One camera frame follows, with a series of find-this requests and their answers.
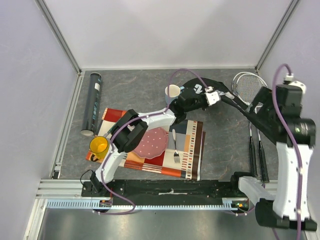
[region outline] black racket grip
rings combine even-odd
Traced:
[[[249,155],[250,155],[251,174],[252,174],[252,177],[256,178],[258,177],[256,150],[255,150],[255,144],[252,136],[250,137],[250,141],[249,141]]]
[[[269,180],[268,169],[267,169],[265,149],[261,141],[259,141],[259,160],[260,160],[260,167],[261,167],[262,182],[269,183],[270,180]]]

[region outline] fork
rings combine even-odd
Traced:
[[[174,141],[174,154],[173,154],[173,159],[174,159],[174,162],[176,164],[179,164],[180,163],[180,156],[179,156],[179,153],[177,151],[177,143],[176,143],[176,130],[172,129],[172,136],[173,136],[173,141]]]

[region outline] gray countertop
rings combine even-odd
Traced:
[[[195,71],[203,78],[223,82],[230,88],[232,79],[237,73],[252,72],[253,69],[199,69]],[[61,179],[78,179],[86,170],[95,170],[99,166],[99,163],[85,160],[92,137],[80,134],[92,72],[86,71],[84,75],[63,156]],[[101,119],[105,108],[134,109],[140,113],[164,108],[166,105],[164,89],[174,70],[96,70],[94,72],[101,74],[103,81],[98,116]],[[173,84],[182,86],[193,78],[194,76],[189,72],[179,72],[174,78]],[[188,113],[187,119],[203,122],[203,129],[206,132],[200,172],[201,179],[228,181],[235,171],[249,171],[249,122],[239,111],[223,102],[218,102],[206,111],[199,109]],[[252,131],[257,153],[257,131],[255,128]],[[277,149],[263,134],[261,140],[265,150],[269,178],[277,179]],[[258,156],[256,159],[258,173],[260,173]],[[115,179],[177,178],[118,167]]]

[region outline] cup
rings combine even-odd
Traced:
[[[90,151],[98,159],[104,159],[109,150],[108,140],[103,136],[97,136],[90,142]]]
[[[184,88],[185,88],[184,86],[179,87],[177,85],[171,84],[169,86],[170,97],[168,97],[168,87],[166,87],[164,89],[164,93],[165,93],[164,98],[165,98],[166,104],[170,104],[173,100],[177,99]]]

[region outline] white panel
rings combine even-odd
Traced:
[[[76,72],[33,0],[0,1],[0,235],[23,238]]]
[[[306,84],[303,97],[302,116],[312,118],[320,128],[320,1],[301,1],[288,25],[279,37],[272,52],[260,71],[261,76],[271,86],[277,67],[288,63],[294,76]],[[308,204],[311,216],[320,223],[320,134],[316,136],[316,146],[309,167]]]
[[[290,0],[46,0],[82,68],[255,66]]]

